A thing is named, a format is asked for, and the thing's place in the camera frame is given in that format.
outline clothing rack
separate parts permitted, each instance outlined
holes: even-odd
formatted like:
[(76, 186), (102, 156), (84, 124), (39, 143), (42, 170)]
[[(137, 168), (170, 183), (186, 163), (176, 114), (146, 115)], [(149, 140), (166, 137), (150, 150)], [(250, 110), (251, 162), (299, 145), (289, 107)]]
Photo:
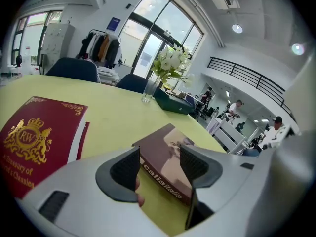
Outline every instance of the clothing rack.
[[(97, 30), (97, 29), (91, 29), (91, 30), (89, 31), (89, 34), (90, 34), (91, 32), (93, 32), (93, 31), (116, 36), (116, 35), (114, 35), (114, 34), (111, 34), (111, 33), (106, 32), (106, 31), (103, 32), (103, 31), (100, 31), (100, 30)], [(120, 38), (120, 36), (117, 36), (117, 38), (119, 39), (119, 43), (121, 43), (122, 39)]]

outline glass vase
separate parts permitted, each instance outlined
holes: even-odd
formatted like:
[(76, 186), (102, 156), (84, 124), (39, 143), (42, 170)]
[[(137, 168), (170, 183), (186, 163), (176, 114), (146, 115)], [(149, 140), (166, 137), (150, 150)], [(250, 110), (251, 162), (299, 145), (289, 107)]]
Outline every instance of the glass vase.
[(145, 87), (143, 96), (142, 96), (142, 101), (144, 103), (149, 103), (160, 83), (160, 78), (149, 78), (147, 85)]

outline metal railing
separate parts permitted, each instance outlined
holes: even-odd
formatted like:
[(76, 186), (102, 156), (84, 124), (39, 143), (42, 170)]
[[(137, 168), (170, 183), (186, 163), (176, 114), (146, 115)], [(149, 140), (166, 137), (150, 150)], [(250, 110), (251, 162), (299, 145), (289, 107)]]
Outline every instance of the metal railing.
[(243, 65), (216, 57), (211, 57), (208, 67), (236, 77), (262, 91), (280, 105), (294, 119), (291, 110), (284, 103), (283, 93), (285, 90), (274, 81), (271, 81), (269, 78)]

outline cap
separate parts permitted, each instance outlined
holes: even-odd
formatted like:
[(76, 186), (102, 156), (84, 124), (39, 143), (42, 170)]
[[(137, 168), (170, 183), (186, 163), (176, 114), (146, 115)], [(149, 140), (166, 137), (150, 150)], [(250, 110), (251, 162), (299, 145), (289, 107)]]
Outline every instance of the cap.
[(276, 116), (275, 118), (272, 119), (275, 123), (282, 123), (283, 119), (280, 116)]

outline red book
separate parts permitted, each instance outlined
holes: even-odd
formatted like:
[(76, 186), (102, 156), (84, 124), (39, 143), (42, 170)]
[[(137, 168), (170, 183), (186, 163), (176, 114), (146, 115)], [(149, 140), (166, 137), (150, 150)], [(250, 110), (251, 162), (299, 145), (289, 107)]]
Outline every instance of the red book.
[(22, 198), (75, 161), (87, 106), (31, 97), (0, 132), (0, 164), (12, 195)]
[(191, 184), (180, 166), (180, 145), (194, 142), (168, 124), (135, 142), (140, 147), (140, 163), (171, 196), (190, 205)]

